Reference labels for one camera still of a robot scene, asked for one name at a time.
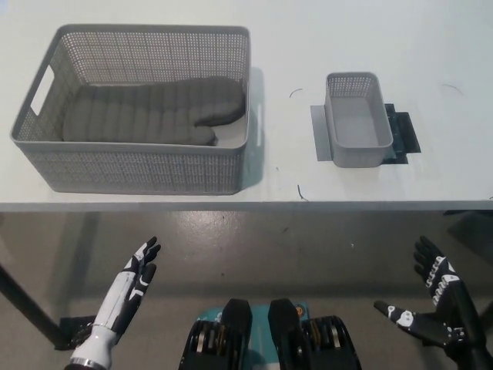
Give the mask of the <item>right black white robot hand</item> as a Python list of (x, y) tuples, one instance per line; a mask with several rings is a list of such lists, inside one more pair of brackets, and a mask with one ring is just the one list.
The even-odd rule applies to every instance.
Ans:
[(491, 369), (492, 354), (480, 316), (449, 258), (425, 236), (415, 243), (413, 257), (434, 311), (419, 313), (382, 300), (375, 301), (374, 308), (424, 346), (441, 348), (458, 369)]

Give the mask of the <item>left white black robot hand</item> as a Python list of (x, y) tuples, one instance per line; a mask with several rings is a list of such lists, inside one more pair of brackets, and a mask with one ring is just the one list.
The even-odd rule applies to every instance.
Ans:
[(160, 249), (157, 237), (151, 237), (131, 256), (108, 290), (94, 327), (109, 329), (118, 338), (125, 333), (156, 273), (153, 261)]

